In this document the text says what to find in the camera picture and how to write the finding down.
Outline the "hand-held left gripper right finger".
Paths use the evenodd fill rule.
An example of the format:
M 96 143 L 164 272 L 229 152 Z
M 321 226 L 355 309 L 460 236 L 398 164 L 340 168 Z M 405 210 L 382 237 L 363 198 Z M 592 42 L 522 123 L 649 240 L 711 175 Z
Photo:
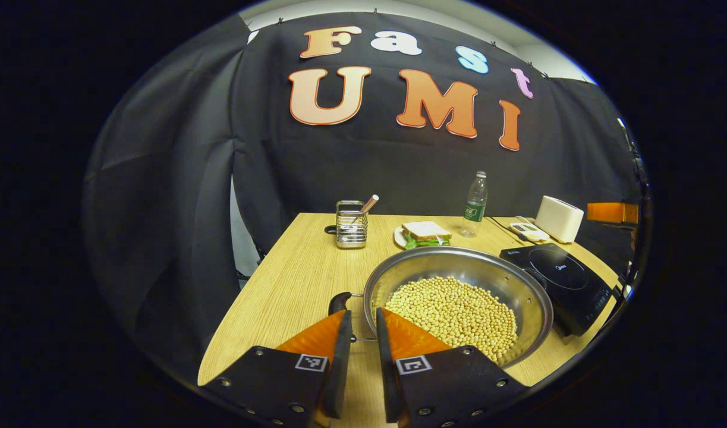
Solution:
M 451 348 L 392 311 L 377 308 L 376 334 L 388 423 L 477 427 L 527 392 L 477 347 Z

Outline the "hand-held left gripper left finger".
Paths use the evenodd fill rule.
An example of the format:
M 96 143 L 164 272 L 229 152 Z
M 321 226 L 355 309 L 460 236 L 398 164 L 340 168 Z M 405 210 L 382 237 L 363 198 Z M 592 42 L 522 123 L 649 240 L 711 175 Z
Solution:
M 329 427 L 341 418 L 352 335 L 351 311 L 339 310 L 276 348 L 251 347 L 204 388 L 263 427 Z

